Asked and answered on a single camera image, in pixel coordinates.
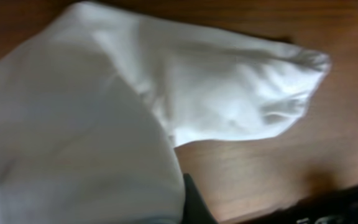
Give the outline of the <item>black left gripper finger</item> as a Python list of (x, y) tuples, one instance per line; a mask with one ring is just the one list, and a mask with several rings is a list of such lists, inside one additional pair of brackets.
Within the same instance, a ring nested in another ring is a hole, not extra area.
[(185, 204), (181, 224), (218, 224), (190, 174), (184, 174)]

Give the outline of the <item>white printed t-shirt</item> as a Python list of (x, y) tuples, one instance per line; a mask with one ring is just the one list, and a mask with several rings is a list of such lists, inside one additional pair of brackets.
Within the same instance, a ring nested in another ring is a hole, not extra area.
[(330, 67), (293, 44), (73, 4), (0, 60), (0, 223), (181, 223), (174, 149), (280, 135)]

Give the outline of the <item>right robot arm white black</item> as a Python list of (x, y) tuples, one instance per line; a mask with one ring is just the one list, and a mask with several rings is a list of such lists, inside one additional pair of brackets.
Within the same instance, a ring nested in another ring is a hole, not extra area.
[(307, 198), (284, 210), (245, 221), (245, 224), (358, 223), (358, 186)]

